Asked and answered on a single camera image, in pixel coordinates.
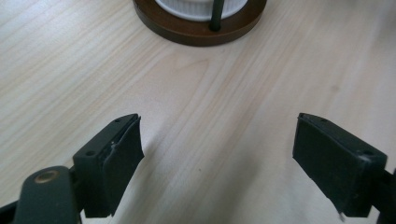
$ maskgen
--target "black plastic part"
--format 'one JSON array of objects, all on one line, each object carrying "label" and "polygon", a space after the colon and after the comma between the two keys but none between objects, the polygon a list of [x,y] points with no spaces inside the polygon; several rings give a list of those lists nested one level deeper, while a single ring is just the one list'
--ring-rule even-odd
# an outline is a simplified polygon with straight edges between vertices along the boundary
[{"label": "black plastic part", "polygon": [[75,191],[75,198],[77,202],[77,209],[79,212],[84,209],[84,204],[85,204],[85,192],[82,186],[82,180],[77,179],[77,174],[76,174],[76,168],[72,166],[70,168],[70,176],[72,178],[72,183],[73,183],[73,189]]},{"label": "black plastic part", "polygon": [[385,172],[373,190],[373,206],[381,212],[377,223],[396,223],[396,175]]},{"label": "black plastic part", "polygon": [[128,115],[110,122],[73,157],[81,183],[86,217],[114,215],[122,195],[144,158],[140,118]]},{"label": "black plastic part", "polygon": [[30,175],[23,183],[13,223],[80,223],[69,169],[54,166]]},{"label": "black plastic part", "polygon": [[368,216],[387,155],[326,119],[300,114],[293,158],[338,212]]},{"label": "black plastic part", "polygon": [[4,207],[0,208],[0,223],[8,224],[12,223],[15,216],[15,211],[17,210],[17,202],[9,203]]}]

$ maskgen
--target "wooden table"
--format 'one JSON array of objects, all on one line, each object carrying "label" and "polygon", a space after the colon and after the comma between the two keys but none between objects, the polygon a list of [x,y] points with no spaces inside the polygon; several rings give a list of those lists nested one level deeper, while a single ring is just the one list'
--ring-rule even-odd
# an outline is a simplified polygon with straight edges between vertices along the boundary
[{"label": "wooden table", "polygon": [[193,48],[131,0],[2,1],[0,206],[138,113],[146,158],[116,215],[84,223],[342,223],[291,157],[297,116],[356,134],[393,172],[395,15],[393,0],[269,0],[243,38]]}]

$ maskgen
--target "black metal post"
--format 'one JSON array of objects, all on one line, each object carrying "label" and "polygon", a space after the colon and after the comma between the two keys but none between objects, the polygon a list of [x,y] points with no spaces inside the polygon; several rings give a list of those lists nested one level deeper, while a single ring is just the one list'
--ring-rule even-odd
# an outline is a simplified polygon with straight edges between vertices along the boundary
[{"label": "black metal post", "polygon": [[213,1],[213,10],[212,10],[212,19],[210,20],[209,29],[211,31],[219,31],[220,21],[222,10],[224,8],[224,0],[214,0]]}]

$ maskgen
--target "white ribbed container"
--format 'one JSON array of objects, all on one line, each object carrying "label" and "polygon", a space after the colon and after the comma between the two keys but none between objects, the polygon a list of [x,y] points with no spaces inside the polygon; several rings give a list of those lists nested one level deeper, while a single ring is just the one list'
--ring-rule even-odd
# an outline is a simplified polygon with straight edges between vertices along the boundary
[{"label": "white ribbed container", "polygon": [[[210,21],[213,0],[155,0],[160,7],[174,16],[189,21]],[[224,0],[222,18],[238,12],[248,0]]]}]

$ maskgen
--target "wooden base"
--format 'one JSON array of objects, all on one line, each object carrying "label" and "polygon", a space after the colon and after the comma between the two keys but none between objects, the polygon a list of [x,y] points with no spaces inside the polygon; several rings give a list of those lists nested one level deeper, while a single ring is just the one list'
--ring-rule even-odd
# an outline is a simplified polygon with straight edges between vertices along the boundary
[{"label": "wooden base", "polygon": [[183,45],[206,47],[233,41],[249,32],[259,21],[266,0],[248,0],[236,14],[221,21],[213,32],[208,22],[186,21],[163,10],[155,0],[134,0],[140,20],[162,37]]}]

